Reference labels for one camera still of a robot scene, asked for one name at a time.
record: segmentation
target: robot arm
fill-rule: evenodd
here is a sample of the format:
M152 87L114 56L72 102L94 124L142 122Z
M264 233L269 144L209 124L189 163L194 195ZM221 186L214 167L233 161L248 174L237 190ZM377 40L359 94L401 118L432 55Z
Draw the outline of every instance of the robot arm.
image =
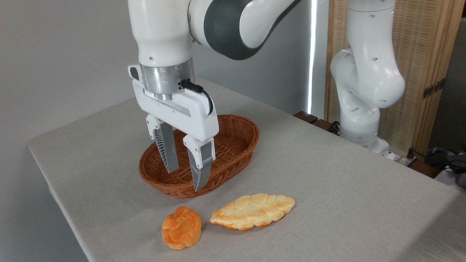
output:
M404 79L393 53L395 0L349 0L347 38L351 49L332 59L340 102L340 136L383 156L388 144L377 137L379 108L403 95Z
M236 60L259 51L300 0L128 0L139 65L128 68L149 134L168 172L178 169L172 127L187 135L195 190L208 180L219 131L212 99L195 85L195 42Z

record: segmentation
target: wicker basket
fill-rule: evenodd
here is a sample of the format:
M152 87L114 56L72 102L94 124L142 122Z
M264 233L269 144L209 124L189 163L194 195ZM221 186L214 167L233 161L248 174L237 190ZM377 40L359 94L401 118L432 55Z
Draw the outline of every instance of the wicker basket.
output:
M163 193L182 199L207 194L241 172L251 161L259 129L251 120L236 115L220 115L218 119L219 133L214 137L216 159L203 188L194 191L188 152L183 145L186 134L179 130L174 131L179 168L169 174L153 143L139 161L141 178Z

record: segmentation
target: black cable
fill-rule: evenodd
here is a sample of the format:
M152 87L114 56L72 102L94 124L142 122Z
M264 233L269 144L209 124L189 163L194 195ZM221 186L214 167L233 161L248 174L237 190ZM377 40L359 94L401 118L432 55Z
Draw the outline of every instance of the black cable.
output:
M210 114L212 114L212 111L213 111L212 99L210 98L210 95L207 94L205 90L202 90L202 93L204 93L204 95L206 95L207 99L209 100L209 113L207 114L209 116Z
M338 133L339 131L340 131L340 122L334 121L334 122L330 125L329 132Z
M423 157L423 158L425 158L425 159L428 159L428 160L433 161L433 162L437 162L437 163L442 164L442 165L444 165L444 166L451 166L451 167L458 168L458 169L464 169L464 167L457 166L457 165L452 165L452 162L453 162L453 161L450 161L450 162L448 162L448 163L443 162L443 161L438 161L438 160L436 160L436 159L432 159L432 158L430 158L430 157L428 157L428 156L426 156L426 155L424 155L424 154L419 153L418 151L414 150L414 148L410 148L410 150L413 151L413 152L415 152L416 154L418 154L419 156L421 156L421 157ZM462 160L454 160L454 161L466 163L466 161L462 161Z
M212 99L210 98L210 95L207 94L207 92L204 90L204 88L200 85L194 84L193 82L189 80L183 80L181 81L180 85L184 88L187 88L189 90L192 90L197 93L203 93L207 99L209 100L209 113L207 114L208 116L212 114L213 111L213 102Z

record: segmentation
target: bread roll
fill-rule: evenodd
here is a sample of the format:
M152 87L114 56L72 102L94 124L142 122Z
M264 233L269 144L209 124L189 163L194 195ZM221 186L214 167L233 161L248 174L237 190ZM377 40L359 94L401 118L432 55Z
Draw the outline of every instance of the bread roll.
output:
M162 238L172 249L192 247L201 237L201 218L187 207L178 207L162 223Z
M294 205L292 198L283 195L261 193L242 196L215 211L209 222L246 231L254 226L265 227L272 221L280 220Z

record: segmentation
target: orange bread roll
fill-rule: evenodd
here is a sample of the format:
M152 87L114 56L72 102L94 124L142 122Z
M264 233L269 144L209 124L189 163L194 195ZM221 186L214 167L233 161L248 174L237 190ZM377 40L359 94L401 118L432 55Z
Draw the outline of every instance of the orange bread roll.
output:
M162 223L162 238L172 249L194 246L201 238L201 218L187 207L178 207Z
M280 220L294 205L292 198L283 195L261 193L242 196L215 211L209 222L246 231L254 226L265 227L272 221Z

